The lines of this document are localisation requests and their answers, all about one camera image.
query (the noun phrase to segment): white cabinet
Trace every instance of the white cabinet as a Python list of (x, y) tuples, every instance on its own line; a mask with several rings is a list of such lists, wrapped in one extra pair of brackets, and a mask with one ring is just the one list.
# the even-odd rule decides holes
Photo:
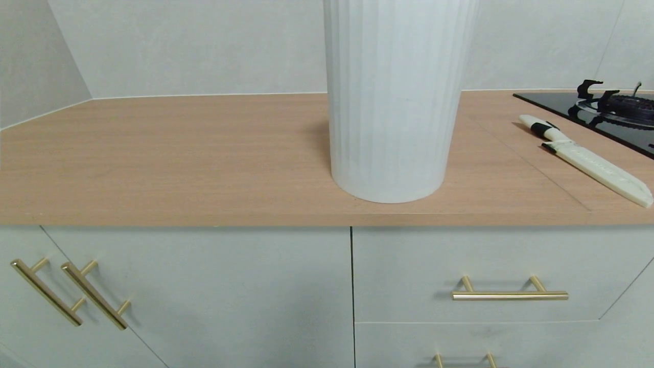
[(46, 231), (170, 367), (354, 366), (347, 227)]
[(578, 368), (571, 364), (599, 322), (562, 323), (358, 323), (357, 368)]
[[(654, 257), (652, 227), (353, 229), (357, 322), (597, 320)], [(452, 301), (477, 291), (535, 290), (567, 301)]]
[(0, 344), (0, 368), (35, 368), (6, 346)]
[(654, 262), (600, 320), (600, 329), (571, 358), (574, 367), (652, 367)]
[(13, 259), (31, 266), (47, 257), (38, 278), (68, 306), (80, 299), (60, 270), (66, 257), (41, 228), (0, 227), (0, 255), (0, 342), (17, 356), (38, 368), (164, 367), (133, 331), (117, 330), (95, 306), (82, 305), (83, 323), (74, 326), (10, 266)]

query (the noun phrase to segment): black knife handle band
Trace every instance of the black knife handle band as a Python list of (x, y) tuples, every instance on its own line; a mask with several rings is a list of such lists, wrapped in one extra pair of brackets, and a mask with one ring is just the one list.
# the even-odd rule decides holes
[(531, 126), (531, 131), (534, 134), (536, 134), (537, 136), (539, 136), (539, 137), (541, 137), (543, 139), (547, 139), (547, 138), (545, 138), (545, 132), (550, 130), (550, 129), (558, 129), (558, 128), (556, 126), (545, 125), (545, 124), (541, 124), (539, 122), (535, 122)]

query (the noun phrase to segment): ribbed white vase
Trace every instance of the ribbed white vase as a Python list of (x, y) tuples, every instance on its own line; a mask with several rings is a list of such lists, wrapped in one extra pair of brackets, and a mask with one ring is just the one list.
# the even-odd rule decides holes
[(443, 183), (477, 0), (324, 0), (332, 176), (400, 203)]

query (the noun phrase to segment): white wall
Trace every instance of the white wall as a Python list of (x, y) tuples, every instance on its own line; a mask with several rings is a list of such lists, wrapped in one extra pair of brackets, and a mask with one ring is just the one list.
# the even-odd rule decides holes
[(654, 90), (654, 1), (626, 0), (597, 77), (609, 88)]
[(90, 98), (46, 0), (0, 0), (0, 128)]
[(481, 0), (465, 89), (576, 88), (594, 78), (622, 3)]
[[(481, 0), (464, 87), (593, 78), (623, 1)], [(322, 0), (50, 3), (95, 98), (326, 91)]]
[(94, 98), (326, 90), (321, 0), (51, 0)]

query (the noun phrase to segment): gold drawer handle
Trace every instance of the gold drawer handle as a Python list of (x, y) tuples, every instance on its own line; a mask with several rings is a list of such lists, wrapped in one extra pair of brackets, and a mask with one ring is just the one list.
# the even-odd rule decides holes
[(97, 289), (91, 285), (91, 283), (86, 279), (86, 274), (91, 272), (93, 268), (97, 267), (96, 261), (90, 261), (82, 270), (78, 270), (77, 267), (71, 262), (66, 262), (61, 265), (61, 269), (66, 272), (68, 277), (86, 294), (86, 296), (97, 305), (98, 308), (121, 330), (128, 327), (127, 322), (121, 317), (125, 310), (131, 304), (130, 301), (125, 301), (118, 310), (109, 305), (105, 298), (100, 295)]
[(569, 296), (565, 291), (547, 291), (538, 277), (529, 278), (536, 287), (536, 291), (475, 291), (470, 278), (463, 276), (461, 282), (465, 291), (452, 291), (452, 300), (455, 301), (567, 301)]
[[(497, 365), (495, 364), (495, 358), (492, 356), (491, 353), (486, 354), (486, 359), (488, 359), (489, 361), (490, 368), (497, 368)], [(441, 354), (436, 354), (434, 360), (436, 360), (436, 364), (438, 364), (438, 368), (443, 368), (443, 357), (441, 357)]]
[(32, 287), (34, 287), (41, 296), (43, 296), (59, 313), (63, 314), (73, 325), (81, 326), (82, 318), (79, 318), (75, 312), (86, 302), (86, 298), (81, 298), (77, 301), (72, 307), (68, 307), (52, 290), (41, 281), (37, 276), (37, 271), (40, 270), (43, 266), (47, 265), (50, 262), (47, 258), (41, 259), (37, 262), (36, 265), (32, 267), (27, 266), (20, 259), (15, 259), (11, 262), (11, 266), (14, 267), (25, 281), (27, 281)]

